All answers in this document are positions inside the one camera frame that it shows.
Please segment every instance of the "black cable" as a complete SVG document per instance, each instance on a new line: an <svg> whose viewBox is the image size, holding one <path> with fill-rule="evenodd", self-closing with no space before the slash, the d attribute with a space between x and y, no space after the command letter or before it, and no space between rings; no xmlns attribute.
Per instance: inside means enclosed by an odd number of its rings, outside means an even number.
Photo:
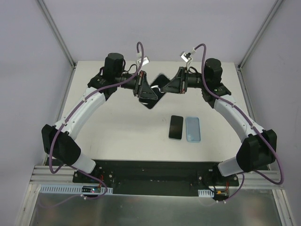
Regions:
<svg viewBox="0 0 301 226"><path fill-rule="evenodd" d="M206 177L205 177L205 174L204 174L204 175L203 175L203 178L202 178L202 183L203 183L203 185L204 185L206 188L208 188L210 191L212 191L214 194L216 194L216 188L215 188L215 186L213 185L214 190L212 190L211 188L209 188L208 185L205 184L205 180L206 180Z"/></svg>
<svg viewBox="0 0 301 226"><path fill-rule="evenodd" d="M101 67L101 68L99 69L99 73L98 73L97 75L101 75L102 72L103 72L103 69L104 69L104 67Z"/></svg>
<svg viewBox="0 0 301 226"><path fill-rule="evenodd" d="M132 69L133 66L136 66L136 71L137 71L138 66L137 66L136 64L132 64L132 65L130 66L130 68L129 68L127 71L124 70L124 72L129 72L129 71Z"/></svg>
<svg viewBox="0 0 301 226"><path fill-rule="evenodd" d="M124 70L124 69L125 69L125 67L126 67L126 60L125 60L125 59L123 59L123 66L122 66L122 70Z"/></svg>
<svg viewBox="0 0 301 226"><path fill-rule="evenodd" d="M193 69L193 70L194 70L194 73L198 73L198 71L197 71L196 68L194 68L194 67L189 67L188 71L189 71L190 73L193 73L190 69Z"/></svg>

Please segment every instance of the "white wall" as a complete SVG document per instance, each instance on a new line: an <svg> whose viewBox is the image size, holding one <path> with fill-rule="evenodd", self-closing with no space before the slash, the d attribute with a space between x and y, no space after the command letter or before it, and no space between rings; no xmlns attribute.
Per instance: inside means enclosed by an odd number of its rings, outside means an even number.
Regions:
<svg viewBox="0 0 301 226"><path fill-rule="evenodd" d="M273 128L285 187L301 225L301 1L286 0L243 68L256 120Z"/></svg>
<svg viewBox="0 0 301 226"><path fill-rule="evenodd" d="M0 225L16 222L71 68L33 0L0 1Z"/></svg>
<svg viewBox="0 0 301 226"><path fill-rule="evenodd" d="M113 51L135 60L137 41L152 61L181 61L182 51L204 42L208 57L238 64L275 0L45 2L76 61L104 60Z"/></svg>

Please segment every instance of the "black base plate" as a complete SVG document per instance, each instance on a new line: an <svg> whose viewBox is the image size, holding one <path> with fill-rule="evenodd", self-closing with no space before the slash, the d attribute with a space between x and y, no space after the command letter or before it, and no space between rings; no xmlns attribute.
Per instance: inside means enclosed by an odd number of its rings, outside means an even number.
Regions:
<svg viewBox="0 0 301 226"><path fill-rule="evenodd" d="M114 194L198 196L198 190L207 186L238 186L235 176L212 182L212 168L217 162L170 161L103 161L95 160L101 167L99 178L113 188ZM96 183L75 172L74 183Z"/></svg>

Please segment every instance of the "blue phone case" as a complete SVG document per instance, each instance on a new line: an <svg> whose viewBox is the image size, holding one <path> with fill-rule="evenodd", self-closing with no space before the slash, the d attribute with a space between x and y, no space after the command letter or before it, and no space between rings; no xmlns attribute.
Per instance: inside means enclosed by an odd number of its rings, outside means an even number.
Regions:
<svg viewBox="0 0 301 226"><path fill-rule="evenodd" d="M201 141L201 130L198 117L186 118L186 138L188 142L192 143Z"/></svg>

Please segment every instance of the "aluminum frame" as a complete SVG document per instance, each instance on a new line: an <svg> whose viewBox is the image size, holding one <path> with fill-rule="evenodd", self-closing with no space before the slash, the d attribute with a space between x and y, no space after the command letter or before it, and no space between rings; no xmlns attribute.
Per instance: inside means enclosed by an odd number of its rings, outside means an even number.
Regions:
<svg viewBox="0 0 301 226"><path fill-rule="evenodd" d="M61 47L62 51L64 52L66 58L68 59L71 67L73 68L72 73L70 75L68 85L65 90L64 97L61 102L61 108L58 113L57 119L59 119L62 115L63 108L68 96L68 92L71 86L72 78L75 72L75 67L76 63L74 62L63 38L60 35L60 32L54 23L54 20L44 2L44 0L36 0L38 6L41 9L42 14L44 15L46 21L49 24L50 29L52 30L55 39L58 42L58 45ZM260 29L258 30L257 34L255 35L255 38L253 39L251 45L249 46L246 54L244 55L241 63L238 66L238 78L242 87L243 95L245 98L245 102L247 105L248 113L251 118L254 119L254 113L252 110L252 104L248 95L248 91L241 73L242 67L245 65L246 61L248 60L250 54L252 53L253 49L255 48L256 44L260 40L260 37L263 35L265 32L267 26L273 19L274 15L278 12L281 4L284 2L284 0L276 0L273 7L271 8L269 14L267 15L266 19L264 20L263 24L261 25ZM51 175L50 171L48 170L48 166L36 166L31 180L30 184L27 188L27 192L25 194L24 202L22 204L21 212L19 213L19 216L17 218L17 224L20 226L27 226L30 224L30 220L32 218L34 206L40 191L41 184L71 184L72 183L72 178L73 178L73 173L74 170L69 168L69 167L62 167L61 171L58 172L56 175ZM269 174L269 176L272 179L277 179L279 178L279 173L277 171L265 171L264 173ZM275 202L277 205L277 209L281 218L281 222L285 226L293 226L296 225L295 221L292 216L292 212L290 209L290 206L287 201L286 193L284 190L284 187L277 187L274 185L271 185L270 182L263 181L262 178L257 178L255 173L248 173L246 174L246 179L245 179L245 185L243 186L243 189L272 189L273 194L275 197Z"/></svg>

